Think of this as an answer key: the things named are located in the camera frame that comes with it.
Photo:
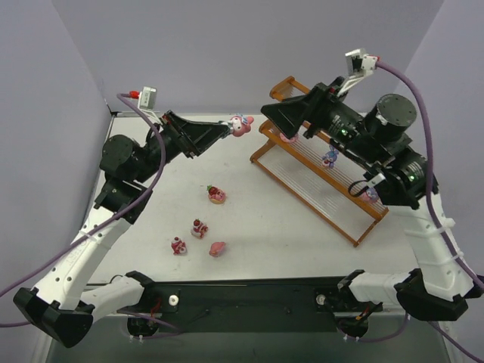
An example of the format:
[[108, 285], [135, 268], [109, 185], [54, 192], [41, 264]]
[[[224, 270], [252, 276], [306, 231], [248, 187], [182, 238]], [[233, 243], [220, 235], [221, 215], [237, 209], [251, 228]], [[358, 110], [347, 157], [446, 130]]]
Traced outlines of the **purple bunny sitting donut toy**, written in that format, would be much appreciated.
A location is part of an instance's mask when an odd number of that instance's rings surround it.
[[287, 143], [287, 144], [292, 144], [292, 143], [295, 143], [296, 141], [298, 141], [299, 139], [299, 135], [298, 134], [295, 134], [293, 137], [291, 138], [288, 138], [284, 133], [280, 133], [279, 134], [279, 137], [280, 139], [284, 142], [284, 143]]

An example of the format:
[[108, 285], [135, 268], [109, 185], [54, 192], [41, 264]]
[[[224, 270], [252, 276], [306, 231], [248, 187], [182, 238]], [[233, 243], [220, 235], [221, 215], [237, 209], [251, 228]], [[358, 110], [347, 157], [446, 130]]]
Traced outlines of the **small purple bunny cupcake toy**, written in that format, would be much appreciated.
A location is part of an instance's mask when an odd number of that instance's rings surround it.
[[321, 158], [322, 166], [325, 169], [334, 168], [335, 162], [337, 161], [339, 151], [333, 146], [330, 146], [330, 150]]

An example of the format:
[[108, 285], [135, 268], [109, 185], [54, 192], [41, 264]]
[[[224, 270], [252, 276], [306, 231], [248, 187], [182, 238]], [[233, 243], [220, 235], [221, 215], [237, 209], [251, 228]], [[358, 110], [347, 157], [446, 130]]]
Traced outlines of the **strawberry cake slice toy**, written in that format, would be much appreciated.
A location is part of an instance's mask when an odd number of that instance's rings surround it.
[[193, 221], [193, 225], [191, 228], [191, 234], [198, 238], [198, 239], [203, 239], [205, 237], [205, 234], [208, 232], [208, 226], [206, 223], [202, 222], [199, 219], [195, 219]]

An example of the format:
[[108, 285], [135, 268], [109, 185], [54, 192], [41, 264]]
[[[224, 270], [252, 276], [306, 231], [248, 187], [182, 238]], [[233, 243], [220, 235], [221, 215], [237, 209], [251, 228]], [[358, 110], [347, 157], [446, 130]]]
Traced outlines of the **pink pig bow toy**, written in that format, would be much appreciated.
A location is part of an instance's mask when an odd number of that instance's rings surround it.
[[218, 257], [224, 252], [225, 247], [226, 247], [225, 242], [222, 242], [222, 241], [214, 242], [209, 249], [209, 254], [212, 257]]

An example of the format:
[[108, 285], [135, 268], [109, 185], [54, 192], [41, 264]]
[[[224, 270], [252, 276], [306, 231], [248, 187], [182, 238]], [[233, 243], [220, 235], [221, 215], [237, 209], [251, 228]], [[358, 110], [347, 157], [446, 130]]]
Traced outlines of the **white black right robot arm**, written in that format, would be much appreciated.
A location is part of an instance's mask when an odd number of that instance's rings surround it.
[[333, 147], [363, 168], [365, 181], [399, 219], [411, 245], [414, 270], [392, 275], [354, 271], [340, 282], [341, 296], [395, 304], [421, 321], [455, 321], [469, 299], [482, 295], [451, 235], [453, 222], [442, 210], [429, 160], [411, 148], [406, 131], [417, 117], [411, 101], [387, 94], [363, 116], [334, 87], [319, 83], [306, 95], [266, 104], [261, 111], [288, 138], [298, 132], [307, 138], [328, 135]]

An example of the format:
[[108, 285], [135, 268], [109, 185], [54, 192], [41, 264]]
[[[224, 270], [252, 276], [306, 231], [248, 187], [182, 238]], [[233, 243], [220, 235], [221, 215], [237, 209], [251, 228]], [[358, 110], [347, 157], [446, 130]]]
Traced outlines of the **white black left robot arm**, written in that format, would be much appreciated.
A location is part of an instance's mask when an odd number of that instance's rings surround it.
[[[21, 287], [14, 295], [27, 321], [66, 348], [83, 340], [99, 319], [138, 304], [153, 284], [133, 271], [94, 290], [85, 288], [111, 247], [144, 211], [163, 167], [180, 154], [198, 157], [236, 132], [232, 120], [190, 121], [172, 111], [148, 127], [143, 144], [125, 135], [105, 141], [100, 162], [105, 183], [70, 251], [50, 262], [49, 272], [34, 287]], [[149, 187], [143, 185], [147, 180], [152, 181]]]

